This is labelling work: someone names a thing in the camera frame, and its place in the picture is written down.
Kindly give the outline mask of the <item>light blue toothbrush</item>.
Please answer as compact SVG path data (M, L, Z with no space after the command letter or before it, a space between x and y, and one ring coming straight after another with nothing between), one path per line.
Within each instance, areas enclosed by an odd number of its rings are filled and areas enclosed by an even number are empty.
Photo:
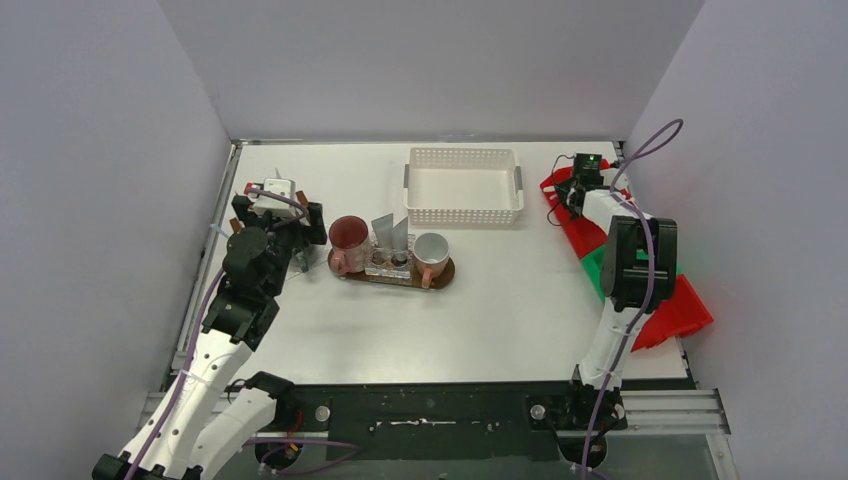
M211 230L213 230L217 235L223 237L224 239L228 239L230 237L230 235L227 234L220 225L210 224L209 228Z

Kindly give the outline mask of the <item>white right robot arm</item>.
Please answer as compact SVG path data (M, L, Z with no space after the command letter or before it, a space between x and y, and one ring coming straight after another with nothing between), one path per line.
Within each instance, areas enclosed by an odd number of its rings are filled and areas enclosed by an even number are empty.
M573 156L571 177L555 186L572 217L606 235L600 268L605 298L599 326L577 366L580 383L598 392L621 385L621 372L644 325L672 297L677 279L678 224L644 213L607 185L598 154Z

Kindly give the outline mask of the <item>black capped toothpaste tube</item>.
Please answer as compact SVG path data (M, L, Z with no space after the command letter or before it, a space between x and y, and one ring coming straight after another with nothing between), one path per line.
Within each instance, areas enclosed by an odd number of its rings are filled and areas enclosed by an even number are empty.
M392 229L392 261L404 264L408 261L408 218L400 220Z

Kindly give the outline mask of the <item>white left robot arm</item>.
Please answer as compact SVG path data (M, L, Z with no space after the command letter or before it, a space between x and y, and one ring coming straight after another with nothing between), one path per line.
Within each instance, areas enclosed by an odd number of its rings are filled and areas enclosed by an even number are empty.
M101 456L93 478L212 479L260 430L294 423L292 382L267 372L248 378L223 412L213 410L275 320L292 259L326 244L323 206L255 188L231 205L241 228L226 240L182 369L136 436Z

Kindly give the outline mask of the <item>pink ghost pattern mug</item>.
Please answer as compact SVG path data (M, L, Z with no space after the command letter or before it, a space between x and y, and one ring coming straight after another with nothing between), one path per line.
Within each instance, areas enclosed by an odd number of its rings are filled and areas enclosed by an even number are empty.
M363 219L351 215L340 217L330 226L328 239L332 246L329 267L334 274L364 272L369 232Z

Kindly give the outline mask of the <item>orange capped toothpaste tube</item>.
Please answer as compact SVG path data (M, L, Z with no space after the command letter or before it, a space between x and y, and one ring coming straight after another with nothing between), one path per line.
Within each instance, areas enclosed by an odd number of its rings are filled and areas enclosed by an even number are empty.
M371 222L371 226L376 239L375 247L391 251L393 249L394 215L389 213L375 218Z

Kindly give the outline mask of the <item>wooden acrylic toothbrush holder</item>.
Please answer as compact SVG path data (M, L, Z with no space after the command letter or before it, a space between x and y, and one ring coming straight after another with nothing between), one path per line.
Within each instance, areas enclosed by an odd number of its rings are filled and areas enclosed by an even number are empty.
M307 207L309 202L302 191L296 190L296 202L286 198L281 198L281 201L290 203L301 210L301 212L293 218L282 219L273 217L270 212L266 212L264 215L257 215L253 211L253 201L247 196L248 193L264 194L268 196L271 196L271 194L264 191L253 190L250 188L250 184L251 183L248 183L246 185L242 194L235 194L232 199L231 206L236 215L230 219L229 225L233 234L239 233L248 227L257 227L269 234L281 234L288 227L298 229L308 225L309 218Z

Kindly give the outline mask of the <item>clear acrylic toothbrush holder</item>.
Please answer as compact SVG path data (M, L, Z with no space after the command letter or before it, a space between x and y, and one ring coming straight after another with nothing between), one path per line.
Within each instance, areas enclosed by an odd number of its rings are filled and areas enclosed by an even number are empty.
M375 247L375 235L369 235L370 245L366 250L366 261L364 272L367 275L393 277L399 279L410 279L414 266L413 244L416 236L408 234L408 261L404 264L392 261L392 250L383 250Z

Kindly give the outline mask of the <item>orange-pink mug white inside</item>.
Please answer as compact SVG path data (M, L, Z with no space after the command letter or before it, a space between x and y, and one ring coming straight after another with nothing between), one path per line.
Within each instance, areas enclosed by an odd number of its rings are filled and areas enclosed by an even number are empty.
M421 234L413 244L413 257L416 269L421 275L421 287L429 289L450 260L449 242L438 233Z

